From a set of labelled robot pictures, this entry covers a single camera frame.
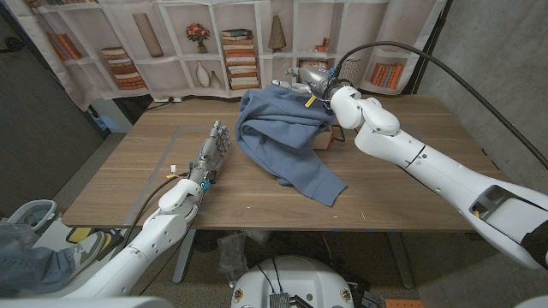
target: white vase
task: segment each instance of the white vase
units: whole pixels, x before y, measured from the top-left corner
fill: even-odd
[[[215,71],[211,71],[211,87],[213,89],[221,88],[221,80],[219,80],[217,74],[215,74]]]
[[[196,68],[196,79],[203,87],[209,87],[211,84],[209,73],[207,73],[207,70],[202,66],[200,61],[198,61],[198,67]]]

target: blue sweater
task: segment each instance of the blue sweater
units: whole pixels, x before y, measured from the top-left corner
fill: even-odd
[[[247,91],[241,98],[236,142],[280,184],[290,183],[303,195],[332,206],[346,184],[325,167],[309,143],[334,117],[319,101],[306,108],[309,98],[274,85]]]

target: flower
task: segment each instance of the flower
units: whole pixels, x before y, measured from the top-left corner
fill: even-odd
[[[202,41],[207,39],[208,36],[210,36],[209,30],[205,29],[199,23],[193,23],[187,27],[187,38],[193,42]]]

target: sweater cuff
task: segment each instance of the sweater cuff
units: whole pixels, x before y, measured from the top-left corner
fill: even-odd
[[[344,188],[346,188],[346,184],[331,171],[319,183],[311,198],[331,207]]]

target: table leg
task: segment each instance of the table leg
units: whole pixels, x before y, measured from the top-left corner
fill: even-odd
[[[396,267],[402,279],[403,287],[406,289],[414,288],[413,274],[411,274],[411,266],[409,266],[408,255],[403,246],[402,234],[399,232],[389,232],[386,234],[392,256],[396,261]]]
[[[179,251],[179,257],[177,258],[177,265],[173,272],[173,282],[181,283],[187,272],[188,262],[190,261],[190,254],[193,248],[194,236],[196,235],[196,229],[189,229],[187,236],[182,240],[181,250]]]

